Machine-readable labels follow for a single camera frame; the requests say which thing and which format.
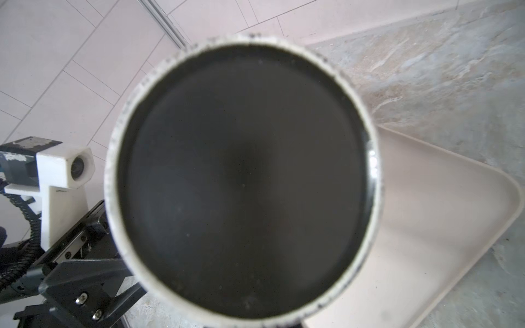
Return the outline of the black mug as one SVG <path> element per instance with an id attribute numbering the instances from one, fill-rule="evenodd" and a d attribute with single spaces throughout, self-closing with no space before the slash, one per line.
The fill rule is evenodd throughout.
<path id="1" fill-rule="evenodd" d="M 190 321 L 299 327 L 373 246 L 379 143 L 324 56 L 260 34 L 192 45 L 139 82 L 113 128 L 113 239 L 141 286 Z"/>

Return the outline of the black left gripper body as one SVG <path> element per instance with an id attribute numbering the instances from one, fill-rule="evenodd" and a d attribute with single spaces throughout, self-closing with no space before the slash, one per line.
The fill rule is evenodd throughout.
<path id="1" fill-rule="evenodd" d="M 1 303 L 43 297 L 14 314 L 19 327 L 96 327 L 96 311 L 121 294 L 129 276 L 100 201 L 49 250 L 37 251 L 27 271 L 1 290 Z"/>

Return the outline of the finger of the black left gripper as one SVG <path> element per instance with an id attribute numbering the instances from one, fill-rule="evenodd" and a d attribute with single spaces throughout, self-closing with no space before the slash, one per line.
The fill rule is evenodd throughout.
<path id="1" fill-rule="evenodd" d="M 120 295 L 110 299 L 96 311 L 96 327 L 130 327 L 125 314 L 146 294 L 140 284 L 134 284 Z"/>

